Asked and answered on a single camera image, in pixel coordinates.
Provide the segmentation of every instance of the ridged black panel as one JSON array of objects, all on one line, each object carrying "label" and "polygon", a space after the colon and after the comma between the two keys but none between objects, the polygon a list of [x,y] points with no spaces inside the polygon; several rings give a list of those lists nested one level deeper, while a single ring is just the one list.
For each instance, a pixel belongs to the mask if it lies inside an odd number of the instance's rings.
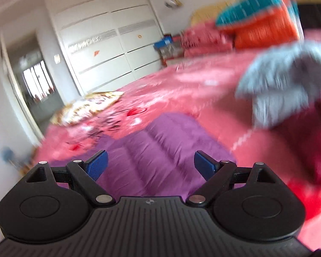
[{"label": "ridged black panel", "polygon": [[76,234],[45,245],[6,239],[0,257],[307,257],[311,252],[292,238],[255,244],[229,236],[204,209],[179,197],[122,197],[110,208],[96,209]]}]

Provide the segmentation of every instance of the purple garment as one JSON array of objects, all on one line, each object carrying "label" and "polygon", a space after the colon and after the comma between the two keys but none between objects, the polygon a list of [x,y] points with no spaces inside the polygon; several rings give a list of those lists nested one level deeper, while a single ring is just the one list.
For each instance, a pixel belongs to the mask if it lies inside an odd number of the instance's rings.
[{"label": "purple garment", "polygon": [[235,161],[197,121],[180,113],[164,113],[145,129],[119,140],[103,136],[94,149],[78,158],[87,159],[100,149],[108,152],[109,160],[97,183],[117,200],[121,196],[175,195],[185,200],[205,183],[194,167],[198,150],[218,161]]}]

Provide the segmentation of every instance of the round black disc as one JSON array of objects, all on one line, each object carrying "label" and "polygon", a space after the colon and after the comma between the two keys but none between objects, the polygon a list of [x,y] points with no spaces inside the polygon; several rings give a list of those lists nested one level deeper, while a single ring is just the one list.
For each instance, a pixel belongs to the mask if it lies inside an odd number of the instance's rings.
[{"label": "round black disc", "polygon": [[214,216],[228,232],[247,240],[272,242],[298,234],[305,209],[287,188],[257,183],[223,193]]}]

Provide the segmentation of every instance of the window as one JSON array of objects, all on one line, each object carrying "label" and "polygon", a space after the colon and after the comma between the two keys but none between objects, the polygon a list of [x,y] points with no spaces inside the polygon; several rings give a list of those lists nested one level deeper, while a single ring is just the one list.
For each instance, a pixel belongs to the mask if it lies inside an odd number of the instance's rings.
[{"label": "window", "polygon": [[53,93],[54,87],[44,61],[24,70],[23,75],[26,87],[35,102]]}]

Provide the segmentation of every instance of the crosshair logo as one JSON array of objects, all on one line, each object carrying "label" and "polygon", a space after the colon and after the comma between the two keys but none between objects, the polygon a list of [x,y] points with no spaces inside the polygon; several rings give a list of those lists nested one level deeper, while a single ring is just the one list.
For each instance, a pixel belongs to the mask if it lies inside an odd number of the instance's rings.
[{"label": "crosshair logo", "polygon": [[148,199],[145,201],[145,203],[151,206],[152,204],[155,204],[155,201],[152,199]]}]

